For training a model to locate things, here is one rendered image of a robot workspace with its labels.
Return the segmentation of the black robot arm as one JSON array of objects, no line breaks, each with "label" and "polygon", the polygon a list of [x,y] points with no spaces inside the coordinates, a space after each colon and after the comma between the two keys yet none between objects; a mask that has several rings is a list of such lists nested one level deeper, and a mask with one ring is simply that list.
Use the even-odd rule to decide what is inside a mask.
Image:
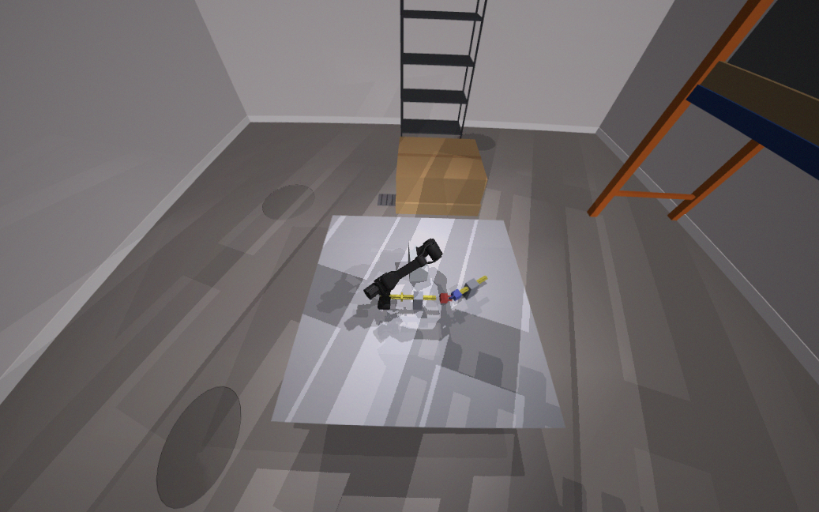
[{"label": "black robot arm", "polygon": [[[399,282],[401,278],[407,276],[419,267],[422,268],[426,264],[437,262],[442,255],[440,247],[434,239],[428,239],[426,242],[423,242],[422,246],[416,247],[416,253],[417,257],[414,258],[413,261],[398,270],[390,270],[389,273],[384,273],[381,277],[377,278],[377,280],[374,280],[373,284],[370,284],[370,286],[363,290],[367,298],[373,299],[377,294],[381,296],[381,294],[389,293],[395,289],[397,282]],[[432,258],[432,262],[426,261],[425,257],[428,255]]]}]

